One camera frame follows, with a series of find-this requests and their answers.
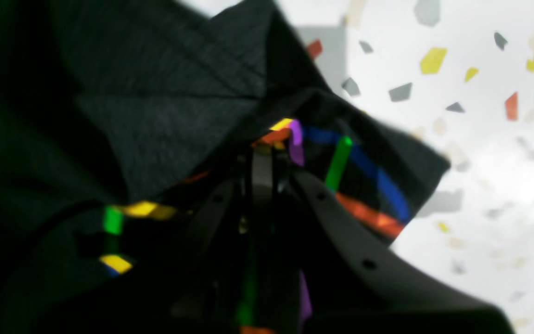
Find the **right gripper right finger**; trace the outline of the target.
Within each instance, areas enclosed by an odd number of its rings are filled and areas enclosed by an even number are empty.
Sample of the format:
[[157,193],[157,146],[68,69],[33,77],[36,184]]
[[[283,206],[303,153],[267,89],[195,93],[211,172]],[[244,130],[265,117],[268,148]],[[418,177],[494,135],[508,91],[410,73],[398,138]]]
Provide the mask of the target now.
[[274,166],[275,202],[309,290],[304,334],[511,334],[489,302],[411,266],[345,210],[325,185]]

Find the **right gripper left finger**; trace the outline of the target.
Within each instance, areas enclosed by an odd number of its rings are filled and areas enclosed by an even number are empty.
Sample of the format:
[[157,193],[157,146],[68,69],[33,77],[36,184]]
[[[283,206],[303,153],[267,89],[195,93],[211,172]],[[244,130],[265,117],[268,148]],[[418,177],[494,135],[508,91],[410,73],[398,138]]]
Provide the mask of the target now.
[[255,148],[216,184],[197,211],[131,270],[40,318],[42,334],[268,334],[240,325],[239,294],[222,278],[242,271],[240,220],[256,187],[273,189],[274,152]]

